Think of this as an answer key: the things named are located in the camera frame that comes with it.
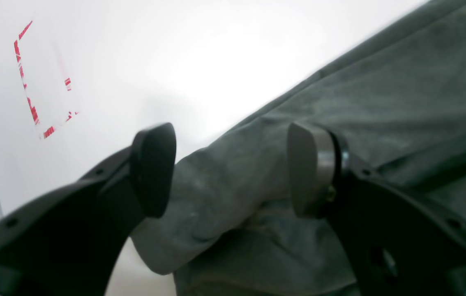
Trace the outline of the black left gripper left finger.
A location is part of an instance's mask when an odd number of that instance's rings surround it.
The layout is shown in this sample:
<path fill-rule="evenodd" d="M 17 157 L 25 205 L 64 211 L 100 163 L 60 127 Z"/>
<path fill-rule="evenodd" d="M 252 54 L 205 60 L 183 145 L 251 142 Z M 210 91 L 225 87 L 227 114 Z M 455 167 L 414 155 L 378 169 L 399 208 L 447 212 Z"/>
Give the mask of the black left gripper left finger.
<path fill-rule="evenodd" d="M 76 182 L 0 220 L 0 296 L 103 296 L 130 234 L 168 205 L 172 124 L 136 134 Z"/>

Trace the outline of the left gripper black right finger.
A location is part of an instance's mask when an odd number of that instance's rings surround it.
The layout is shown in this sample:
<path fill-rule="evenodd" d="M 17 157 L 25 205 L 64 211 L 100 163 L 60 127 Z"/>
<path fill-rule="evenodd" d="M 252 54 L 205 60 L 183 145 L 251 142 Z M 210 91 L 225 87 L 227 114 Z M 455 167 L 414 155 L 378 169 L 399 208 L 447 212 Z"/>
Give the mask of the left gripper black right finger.
<path fill-rule="evenodd" d="M 287 131 L 294 212 L 326 218 L 363 296 L 466 296 L 466 220 L 385 181 L 344 137 L 308 123 Z"/>

